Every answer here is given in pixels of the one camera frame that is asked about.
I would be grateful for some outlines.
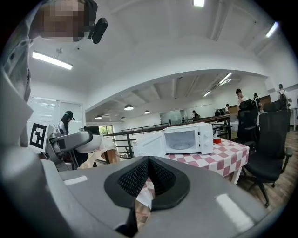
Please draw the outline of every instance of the wooden floor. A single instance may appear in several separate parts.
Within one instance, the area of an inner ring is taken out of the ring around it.
[[[232,132],[232,138],[236,138],[237,133]],[[276,181],[276,186],[271,187],[271,184],[265,184],[265,188],[269,197],[270,205],[267,208],[268,211],[272,211],[274,208],[279,207],[287,203],[289,200],[298,179],[298,131],[293,131],[291,129],[287,134],[285,146],[290,147],[293,150],[293,156],[289,159],[289,163],[286,167],[286,170],[283,174],[280,175],[279,179]],[[247,189],[250,187],[252,182],[250,181],[239,181],[237,186]],[[259,189],[259,187],[254,187],[250,190],[250,194],[255,197],[260,203],[265,204],[265,199]],[[145,207],[143,204],[138,201],[135,202],[136,207],[136,217],[138,227],[141,227],[145,224],[147,218],[150,216],[149,208]]]

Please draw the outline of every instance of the black metal railing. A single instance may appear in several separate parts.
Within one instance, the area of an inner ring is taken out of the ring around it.
[[[223,124],[218,124],[218,123],[211,123],[211,122],[220,122],[222,121]],[[198,122],[206,122],[206,123],[210,123],[212,125],[217,125],[217,127],[214,127],[212,130],[214,132],[216,131],[220,131],[221,133],[217,136],[225,136],[226,139],[231,139],[231,125],[230,125],[230,116],[229,115],[225,115],[225,116],[216,116],[216,117],[208,117],[208,118],[202,118],[201,120],[198,121],[194,121],[194,122],[189,122],[187,124],[194,124],[194,123],[198,123]],[[186,123],[183,124],[176,124],[176,125],[172,125],[172,126],[182,126],[185,125]],[[130,139],[129,135],[133,135],[133,134],[144,134],[144,133],[148,133],[148,132],[157,132],[157,131],[161,131],[167,127],[169,127],[170,125],[168,125],[167,123],[164,124],[158,124],[160,126],[144,126],[141,128],[146,128],[149,127],[148,129],[142,129],[142,130],[134,130],[136,128],[132,128],[132,129],[127,129],[127,130],[122,130],[122,132],[118,132],[118,133],[113,133],[113,134],[107,134],[107,135],[103,135],[103,136],[126,136],[126,139],[114,139],[114,142],[124,142],[127,141],[128,145],[117,145],[117,149],[118,148],[125,148],[128,147],[128,151],[119,151],[119,153],[125,153],[129,156],[122,156],[122,158],[125,159],[130,159],[134,157],[134,152],[132,149],[132,145],[131,145],[131,141],[136,140],[136,139]]]

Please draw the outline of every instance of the black hair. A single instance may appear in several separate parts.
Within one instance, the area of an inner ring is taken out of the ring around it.
[[[66,134],[67,135],[68,135],[68,124],[69,124],[69,121],[68,120],[69,119],[71,119],[70,116],[68,116],[67,114],[64,114],[63,117],[60,120],[64,124],[64,127],[65,127],[65,130],[66,130]]]

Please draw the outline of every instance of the red object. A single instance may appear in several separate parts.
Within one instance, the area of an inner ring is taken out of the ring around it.
[[[214,144],[220,144],[221,143],[221,139],[220,138],[213,139],[213,143]]]

